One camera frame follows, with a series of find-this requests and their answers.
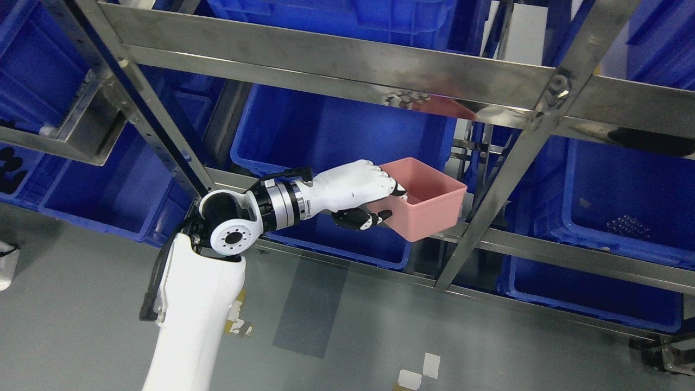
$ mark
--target black cable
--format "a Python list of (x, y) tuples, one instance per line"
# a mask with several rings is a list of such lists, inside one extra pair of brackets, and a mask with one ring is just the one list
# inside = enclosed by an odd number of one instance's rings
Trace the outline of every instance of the black cable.
[(14, 246), (14, 245), (12, 245), (12, 244), (10, 244), (10, 246), (12, 246), (13, 249), (12, 249), (12, 250), (7, 250), (7, 251), (1, 252), (1, 253), (0, 253), (0, 258), (5, 257), (5, 256), (7, 256), (7, 255), (9, 255), (9, 254), (12, 254), (13, 252), (19, 250), (19, 247), (18, 247), (18, 246)]
[(164, 266), (167, 264), (167, 258), (169, 257), (169, 250), (174, 243), (174, 238), (176, 235), (184, 229), (187, 225), (190, 225), (193, 221), (200, 218), (197, 214), (194, 216), (189, 216), (185, 218), (167, 238), (164, 242), (162, 248), (159, 250), (157, 259), (154, 261), (154, 267), (152, 268), (152, 274), (149, 277), (149, 285), (147, 286), (147, 292), (145, 293), (145, 298), (142, 300), (142, 307), (140, 307), (140, 320), (141, 321), (155, 321), (157, 320), (157, 312), (154, 311), (154, 302), (157, 299), (157, 291), (159, 290), (159, 284), (162, 282), (162, 277), (164, 276)]

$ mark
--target pink container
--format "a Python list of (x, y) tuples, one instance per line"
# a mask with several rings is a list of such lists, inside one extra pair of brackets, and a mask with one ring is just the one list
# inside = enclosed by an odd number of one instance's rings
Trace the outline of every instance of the pink container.
[(386, 224), (407, 241), (418, 241), (453, 227), (461, 213), (465, 184), (422, 161), (407, 157), (381, 166), (408, 191), (408, 201), (389, 196), (367, 205), (377, 213), (390, 209)]

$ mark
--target robotic arm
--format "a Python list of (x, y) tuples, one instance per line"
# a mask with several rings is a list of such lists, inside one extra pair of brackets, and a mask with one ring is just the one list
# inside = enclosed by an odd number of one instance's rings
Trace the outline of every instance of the robotic arm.
[[(278, 182), (277, 177), (297, 177)], [(229, 308), (241, 292), (241, 255), (264, 233), (328, 210), (336, 224), (366, 230), (391, 216), (358, 208), (388, 196), (406, 198), (393, 178), (359, 160), (312, 177), (311, 169), (261, 178), (244, 193), (217, 190), (199, 204), (190, 236), (175, 232), (155, 264), (140, 319), (155, 321), (159, 338), (143, 391), (207, 391)], [(212, 248), (221, 258), (196, 250)]]

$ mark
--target blue storage crate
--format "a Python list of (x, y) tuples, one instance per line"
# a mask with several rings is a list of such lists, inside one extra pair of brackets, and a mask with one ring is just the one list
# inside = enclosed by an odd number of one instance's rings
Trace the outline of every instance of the blue storage crate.
[(224, 79), (147, 65), (140, 65), (140, 69), (196, 156), (207, 162), (209, 157), (201, 140), (224, 88)]
[(208, 4), (223, 19), (435, 50), (447, 48), (454, 16), (465, 15), (455, 28), (455, 49), (475, 55), (490, 8), (489, 0), (462, 0), (458, 8), (456, 0), (208, 0)]
[(553, 137), (537, 165), (536, 236), (695, 270), (695, 161)]
[(59, 126), (88, 66), (39, 0), (0, 1), (0, 120)]
[(127, 125), (103, 167), (66, 164), (39, 211), (98, 232), (161, 245), (188, 209), (181, 192), (142, 136)]
[[(532, 186), (520, 186), (507, 206), (509, 231), (528, 235), (537, 201)], [(604, 276), (505, 256), (500, 294), (529, 303), (615, 321), (628, 326), (676, 332), (682, 321), (682, 294)]]
[(290, 246), (386, 269), (403, 269), (410, 256), (411, 244), (394, 231), (383, 227), (366, 231), (350, 230), (337, 226), (327, 214), (319, 214), (298, 225), (266, 235)]
[(628, 78), (687, 88), (695, 72), (695, 2), (643, 0), (630, 19)]
[(414, 157), (439, 170), (456, 120), (440, 115), (254, 85), (230, 156), (256, 175), (311, 166), (315, 173), (369, 159)]
[(36, 210), (66, 162), (61, 157), (0, 143), (0, 201)]

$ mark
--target gray floor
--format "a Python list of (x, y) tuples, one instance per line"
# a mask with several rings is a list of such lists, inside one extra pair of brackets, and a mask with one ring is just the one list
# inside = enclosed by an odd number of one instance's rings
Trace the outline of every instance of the gray floor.
[[(0, 390), (138, 390), (157, 337), (138, 321), (156, 250), (3, 204), (0, 222), (0, 239), (23, 247), (0, 292)], [(425, 352), (441, 368), (421, 390), (695, 389), (598, 330), (287, 255), (247, 258), (241, 317), (254, 329), (225, 335), (213, 390), (390, 391)]]

